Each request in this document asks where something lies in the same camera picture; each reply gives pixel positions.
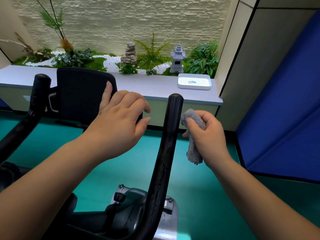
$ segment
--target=green floor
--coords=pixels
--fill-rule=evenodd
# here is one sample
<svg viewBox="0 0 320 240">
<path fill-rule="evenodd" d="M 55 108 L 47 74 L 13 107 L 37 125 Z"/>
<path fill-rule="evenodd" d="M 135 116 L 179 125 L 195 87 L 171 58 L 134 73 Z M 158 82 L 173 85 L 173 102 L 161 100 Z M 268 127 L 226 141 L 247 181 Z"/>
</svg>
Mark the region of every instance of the green floor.
<svg viewBox="0 0 320 240">
<path fill-rule="evenodd" d="M 0 138 L 21 118 L 12 112 L 0 111 Z M 81 133 L 81 129 L 42 119 L 9 161 L 34 167 Z M 74 191 L 78 196 L 76 211 L 104 210 L 119 184 L 148 190 L 160 136 L 161 132 L 147 131 L 129 152 L 95 168 Z M 238 161 L 234 144 L 229 138 L 227 143 L 232 157 Z M 187 149 L 188 141 L 180 136 L 167 193 L 178 203 L 178 240 L 255 239 L 214 174 L 204 164 L 194 165 L 187 160 Z M 257 178 L 300 214 L 320 226 L 320 185 Z"/>
</svg>

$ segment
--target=white tray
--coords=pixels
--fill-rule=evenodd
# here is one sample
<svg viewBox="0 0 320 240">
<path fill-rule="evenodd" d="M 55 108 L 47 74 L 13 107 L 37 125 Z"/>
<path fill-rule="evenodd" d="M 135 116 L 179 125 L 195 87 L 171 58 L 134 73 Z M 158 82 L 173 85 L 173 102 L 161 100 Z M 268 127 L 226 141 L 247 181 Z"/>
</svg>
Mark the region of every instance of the white tray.
<svg viewBox="0 0 320 240">
<path fill-rule="evenodd" d="M 178 75 L 178 88 L 210 90 L 212 84 L 209 75 L 180 73 Z"/>
</svg>

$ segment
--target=hand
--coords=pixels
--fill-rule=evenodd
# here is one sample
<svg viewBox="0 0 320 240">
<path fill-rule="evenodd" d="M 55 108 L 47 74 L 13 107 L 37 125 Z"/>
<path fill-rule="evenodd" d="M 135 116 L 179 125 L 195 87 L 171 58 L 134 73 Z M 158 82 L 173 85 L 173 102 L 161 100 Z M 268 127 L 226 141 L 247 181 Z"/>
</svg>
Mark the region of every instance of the hand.
<svg viewBox="0 0 320 240">
<path fill-rule="evenodd" d="M 187 118 L 189 133 L 194 138 L 195 145 L 205 164 L 213 169 L 220 160 L 230 157 L 223 127 L 211 113 L 202 110 L 196 110 L 195 112 L 206 123 L 207 128 L 202 130 L 193 119 Z M 183 136 L 188 137 L 188 132 L 185 132 Z"/>
<path fill-rule="evenodd" d="M 98 116 L 77 139 L 102 163 L 118 157 L 133 148 L 144 132 L 151 118 L 141 119 L 145 111 L 150 113 L 146 99 L 135 92 L 118 91 L 110 100 L 112 85 L 107 82 L 102 95 Z"/>
</svg>

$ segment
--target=adjustment knob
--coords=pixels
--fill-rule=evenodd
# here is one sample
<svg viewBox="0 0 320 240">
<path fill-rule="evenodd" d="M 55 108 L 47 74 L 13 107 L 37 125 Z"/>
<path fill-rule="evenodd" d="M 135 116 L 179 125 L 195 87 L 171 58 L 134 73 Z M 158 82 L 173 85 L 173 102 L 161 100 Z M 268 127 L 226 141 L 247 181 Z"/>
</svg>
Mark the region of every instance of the adjustment knob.
<svg viewBox="0 0 320 240">
<path fill-rule="evenodd" d="M 124 193 L 115 192 L 113 200 L 115 202 L 123 203 L 126 199 L 126 195 Z"/>
</svg>

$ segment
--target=white countertop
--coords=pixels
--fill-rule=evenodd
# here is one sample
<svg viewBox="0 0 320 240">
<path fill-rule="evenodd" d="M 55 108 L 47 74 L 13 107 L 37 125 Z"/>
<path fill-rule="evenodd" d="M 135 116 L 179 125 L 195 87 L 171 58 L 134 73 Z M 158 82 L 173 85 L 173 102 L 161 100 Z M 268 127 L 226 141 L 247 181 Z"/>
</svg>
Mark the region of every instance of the white countertop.
<svg viewBox="0 0 320 240">
<path fill-rule="evenodd" d="M 32 67 L 9 65 L 0 70 L 0 86 L 10 87 L 32 87 L 36 74 L 46 74 L 51 78 L 51 87 L 57 86 L 57 69 L 46 67 Z M 210 90 L 193 90 L 178 88 L 178 77 L 161 75 L 123 75 L 118 72 L 111 72 L 117 82 L 119 90 L 138 92 L 146 99 L 167 100 L 169 95 L 179 93 L 188 103 L 221 105 L 216 84 L 212 79 Z"/>
</svg>

